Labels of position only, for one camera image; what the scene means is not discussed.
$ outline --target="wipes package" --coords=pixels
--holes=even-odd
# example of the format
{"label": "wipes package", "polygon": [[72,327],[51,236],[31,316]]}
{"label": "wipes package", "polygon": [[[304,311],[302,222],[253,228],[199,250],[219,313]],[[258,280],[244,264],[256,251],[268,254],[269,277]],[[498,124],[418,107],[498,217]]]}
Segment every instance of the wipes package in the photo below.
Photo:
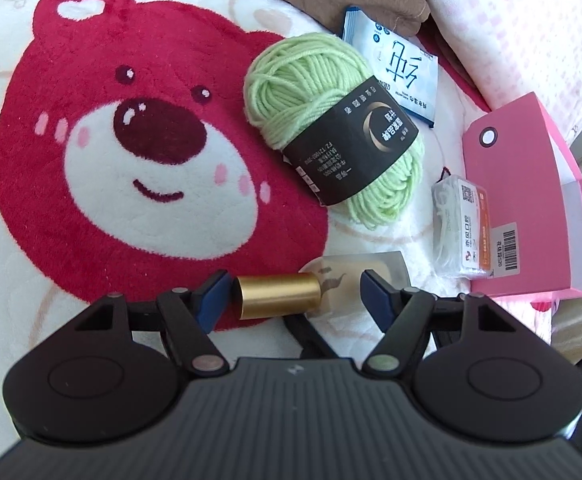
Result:
{"label": "wipes package", "polygon": [[433,127],[437,57],[349,7],[342,39],[364,56],[376,78],[410,115]]}

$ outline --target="black yarn label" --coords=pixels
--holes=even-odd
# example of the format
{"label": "black yarn label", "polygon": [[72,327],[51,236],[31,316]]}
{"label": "black yarn label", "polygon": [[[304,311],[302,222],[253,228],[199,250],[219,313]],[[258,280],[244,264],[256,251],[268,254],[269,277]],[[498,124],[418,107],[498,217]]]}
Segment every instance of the black yarn label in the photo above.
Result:
{"label": "black yarn label", "polygon": [[324,205],[362,191],[408,150],[418,129],[375,77],[282,150]]}

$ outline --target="gold crescent logo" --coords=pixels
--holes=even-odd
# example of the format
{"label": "gold crescent logo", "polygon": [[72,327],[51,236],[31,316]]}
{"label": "gold crescent logo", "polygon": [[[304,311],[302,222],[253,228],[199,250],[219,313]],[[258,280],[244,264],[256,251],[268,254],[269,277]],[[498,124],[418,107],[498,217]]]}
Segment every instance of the gold crescent logo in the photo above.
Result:
{"label": "gold crescent logo", "polygon": [[373,145],[378,150],[380,150],[381,152],[388,153],[388,152],[391,152],[392,149],[383,145],[383,143],[381,143],[377,139],[377,137],[375,137],[375,135],[373,135],[373,132],[371,131],[371,114],[373,113],[373,110],[375,110],[376,108],[388,108],[389,110],[391,110],[391,107],[386,103],[381,103],[378,101],[371,103],[369,105],[369,107],[367,108],[367,116],[365,118],[365,122],[362,124],[362,130],[364,131],[366,136],[369,136],[369,139],[371,139],[371,142],[373,142]]}

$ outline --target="ribbed gray surface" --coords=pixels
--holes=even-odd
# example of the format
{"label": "ribbed gray surface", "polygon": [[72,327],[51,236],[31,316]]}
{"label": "ribbed gray surface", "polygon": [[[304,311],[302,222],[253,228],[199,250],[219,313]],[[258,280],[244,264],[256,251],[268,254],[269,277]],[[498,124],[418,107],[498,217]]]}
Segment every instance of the ribbed gray surface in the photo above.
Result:
{"label": "ribbed gray surface", "polygon": [[553,440],[490,449],[426,421],[402,389],[337,362],[241,359],[191,384],[145,433],[97,449],[22,442],[0,480],[575,480],[582,456]]}

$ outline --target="triangular cutout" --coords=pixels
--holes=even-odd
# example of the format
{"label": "triangular cutout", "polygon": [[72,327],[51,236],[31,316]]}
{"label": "triangular cutout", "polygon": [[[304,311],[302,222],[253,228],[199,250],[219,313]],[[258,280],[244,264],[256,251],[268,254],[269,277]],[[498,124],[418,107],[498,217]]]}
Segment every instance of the triangular cutout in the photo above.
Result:
{"label": "triangular cutout", "polygon": [[515,332],[509,323],[493,312],[488,305],[482,305],[478,311],[478,326],[482,332]]}
{"label": "triangular cutout", "polygon": [[98,307],[91,316],[82,321],[76,330],[88,332],[91,330],[110,330],[113,327],[113,305],[104,304]]}

